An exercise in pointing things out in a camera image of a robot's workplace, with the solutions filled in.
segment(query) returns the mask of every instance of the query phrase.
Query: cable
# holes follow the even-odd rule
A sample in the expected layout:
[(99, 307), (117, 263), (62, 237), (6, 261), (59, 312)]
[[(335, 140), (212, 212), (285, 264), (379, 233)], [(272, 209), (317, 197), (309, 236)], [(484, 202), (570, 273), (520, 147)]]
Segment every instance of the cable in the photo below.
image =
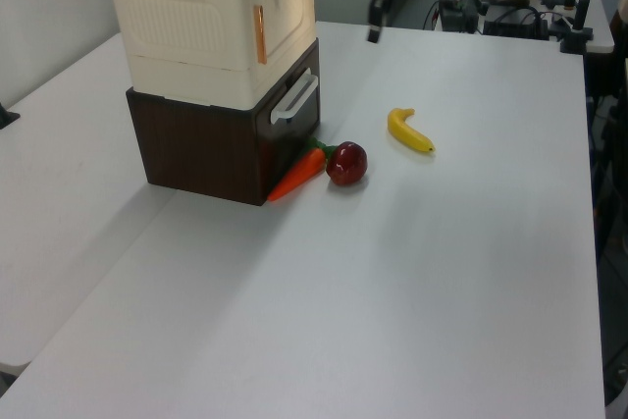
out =
[(430, 7), (430, 10), (428, 10), (428, 15), (425, 16), (425, 22), (423, 22), (423, 29), (425, 29), (425, 26), (428, 24), (428, 19), (430, 18), (430, 12), (432, 12), (432, 9), (438, 5), (439, 1), (437, 0), (435, 3), (432, 4), (432, 7)]

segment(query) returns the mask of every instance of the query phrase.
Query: storage box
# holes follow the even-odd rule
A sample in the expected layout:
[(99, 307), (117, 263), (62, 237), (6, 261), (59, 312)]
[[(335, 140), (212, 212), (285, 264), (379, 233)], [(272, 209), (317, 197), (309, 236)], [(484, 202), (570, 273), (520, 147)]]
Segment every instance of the storage box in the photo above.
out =
[(316, 38), (314, 0), (114, 0), (135, 91), (251, 110)]
[(261, 205), (318, 126), (318, 42), (249, 111), (130, 89), (150, 183)]

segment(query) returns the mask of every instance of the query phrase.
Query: toy carrot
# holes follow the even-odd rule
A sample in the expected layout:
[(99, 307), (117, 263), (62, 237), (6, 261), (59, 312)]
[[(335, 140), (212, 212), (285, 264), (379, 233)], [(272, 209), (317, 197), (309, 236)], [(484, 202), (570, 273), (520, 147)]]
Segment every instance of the toy carrot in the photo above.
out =
[(327, 157), (325, 151), (320, 147), (315, 147), (307, 153), (284, 175), (271, 194), (268, 195), (270, 201), (275, 201), (290, 193), (298, 186), (306, 183), (314, 176), (325, 170)]

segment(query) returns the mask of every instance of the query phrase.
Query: drawer handle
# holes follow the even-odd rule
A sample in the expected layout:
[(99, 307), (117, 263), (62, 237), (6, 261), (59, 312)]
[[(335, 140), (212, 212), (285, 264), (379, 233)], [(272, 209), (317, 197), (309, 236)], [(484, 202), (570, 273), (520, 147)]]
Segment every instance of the drawer handle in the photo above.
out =
[(308, 68), (273, 109), (271, 112), (272, 125), (278, 120), (294, 118), (303, 104), (316, 91), (318, 78), (311, 73), (312, 71)]

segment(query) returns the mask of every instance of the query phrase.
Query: toy banana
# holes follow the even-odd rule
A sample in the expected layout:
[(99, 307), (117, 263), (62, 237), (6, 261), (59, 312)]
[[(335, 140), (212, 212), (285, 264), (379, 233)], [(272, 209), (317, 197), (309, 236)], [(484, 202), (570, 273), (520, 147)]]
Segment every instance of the toy banana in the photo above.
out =
[(435, 150), (434, 144), (429, 137), (411, 128), (405, 119), (414, 115), (413, 108), (393, 108), (389, 113), (389, 132), (398, 141), (415, 151), (432, 152)]

